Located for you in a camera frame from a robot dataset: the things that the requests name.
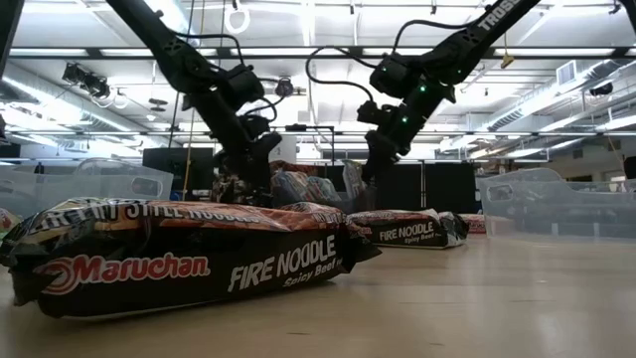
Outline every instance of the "floor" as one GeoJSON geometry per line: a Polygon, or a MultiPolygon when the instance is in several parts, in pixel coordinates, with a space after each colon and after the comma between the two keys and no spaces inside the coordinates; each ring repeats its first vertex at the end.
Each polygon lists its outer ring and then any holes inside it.
{"type": "Polygon", "coordinates": [[[99,323],[11,295],[2,271],[0,357],[636,356],[636,245],[385,249],[310,288],[99,323]]]}

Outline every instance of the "clear plastic bin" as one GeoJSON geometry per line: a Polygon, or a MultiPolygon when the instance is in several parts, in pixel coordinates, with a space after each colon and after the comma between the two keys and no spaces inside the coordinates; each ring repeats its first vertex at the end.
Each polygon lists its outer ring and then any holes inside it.
{"type": "Polygon", "coordinates": [[[0,208],[27,218],[74,197],[168,200],[173,175],[111,159],[89,159],[70,175],[0,167],[0,208]]]}
{"type": "Polygon", "coordinates": [[[565,182],[551,169],[479,181],[489,238],[636,243],[636,180],[565,182]]]}

